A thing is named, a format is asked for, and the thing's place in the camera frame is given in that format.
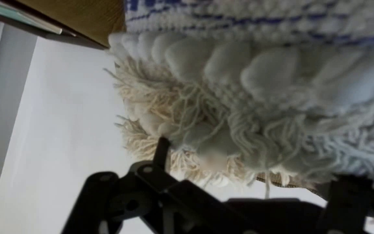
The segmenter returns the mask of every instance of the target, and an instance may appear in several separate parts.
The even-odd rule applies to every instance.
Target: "white fabric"
[[[240,155],[256,172],[374,180],[374,50],[258,48],[170,35],[148,35],[157,45],[149,42],[147,52],[137,45],[143,34],[110,41],[121,48],[113,51],[123,98],[130,110],[143,110],[134,116],[149,136],[198,156]],[[178,41],[162,47],[163,38]],[[163,61],[137,58],[156,47]],[[175,95],[167,107],[157,104],[163,94]],[[173,128],[161,132],[163,125]]]
[[[130,33],[261,45],[374,45],[374,0],[126,0]]]

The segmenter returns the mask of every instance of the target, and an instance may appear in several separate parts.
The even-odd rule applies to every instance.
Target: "wooden surface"
[[[28,26],[26,24],[6,19],[4,16],[0,16],[0,22],[4,22],[6,25],[10,25],[13,28],[21,29],[23,32],[27,32],[30,34],[45,38],[45,39],[50,39],[50,41],[57,41],[57,42],[63,42],[63,43],[70,43],[70,45],[76,45],[76,46],[83,46],[83,47],[91,47],[91,48],[96,48],[96,50],[104,50],[105,46],[96,43],[83,35],[76,34],[75,37],[67,35],[67,34],[62,34],[62,35],[57,35],[57,34],[52,34],[32,26]]]
[[[109,47],[108,35],[124,29],[123,0],[17,0]]]

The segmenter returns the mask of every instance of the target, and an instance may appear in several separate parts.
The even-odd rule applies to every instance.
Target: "mop head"
[[[126,147],[201,185],[374,181],[374,2],[128,0]]]

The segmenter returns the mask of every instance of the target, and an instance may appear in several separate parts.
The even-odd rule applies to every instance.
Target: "mop strand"
[[[374,181],[374,2],[132,0],[126,20],[110,52],[134,155],[166,137],[204,185]]]

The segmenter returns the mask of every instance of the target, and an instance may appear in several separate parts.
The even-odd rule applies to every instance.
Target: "white wall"
[[[111,65],[101,51],[37,41],[0,181],[0,234],[60,233],[87,176],[128,169],[132,160],[114,126],[123,108],[102,72]],[[219,199],[265,193],[260,184],[210,191]],[[323,204],[305,190],[271,194]],[[132,221],[123,233],[149,232]]]
[[[0,176],[26,84],[36,37],[5,26],[0,41]]]

